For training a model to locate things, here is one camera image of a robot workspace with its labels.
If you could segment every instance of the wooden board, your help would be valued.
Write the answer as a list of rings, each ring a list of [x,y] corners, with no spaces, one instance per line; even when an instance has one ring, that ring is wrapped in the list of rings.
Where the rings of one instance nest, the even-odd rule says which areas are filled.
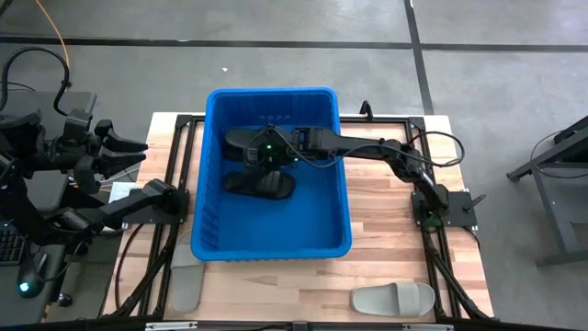
[[[147,138],[147,160],[141,164],[139,185],[152,178],[163,180],[176,113],[154,113]],[[429,131],[451,132],[446,116],[425,117]],[[200,145],[204,123],[197,127],[197,139],[188,179],[191,193],[190,214],[180,233],[191,228],[194,218]],[[403,126],[394,124],[344,124],[343,135],[405,141]],[[176,165],[179,174],[186,134],[182,137]],[[446,162],[456,156],[453,142],[441,136],[429,136],[434,161]],[[199,308],[192,314],[178,314],[169,305],[166,319],[255,320],[255,321],[350,321],[394,322],[398,319],[354,312],[349,294],[358,286],[381,285],[408,280],[427,282],[424,249],[420,231],[413,225],[409,196],[413,186],[402,183],[390,168],[378,161],[345,159],[353,245],[344,257],[328,260],[289,260],[264,262],[209,262],[206,266]],[[463,188],[458,166],[436,168],[439,183],[451,190]],[[120,250],[130,231],[124,234]],[[130,246],[120,278],[120,296],[124,300],[141,279],[149,256],[153,226],[145,225]],[[447,239],[456,277],[471,298],[486,314],[492,315],[481,258],[471,234],[448,229]],[[449,314],[447,286],[441,281],[442,302]],[[159,279],[153,286],[152,305],[156,302]],[[111,282],[105,313],[112,312],[114,284]],[[414,321],[433,321],[432,313]]]

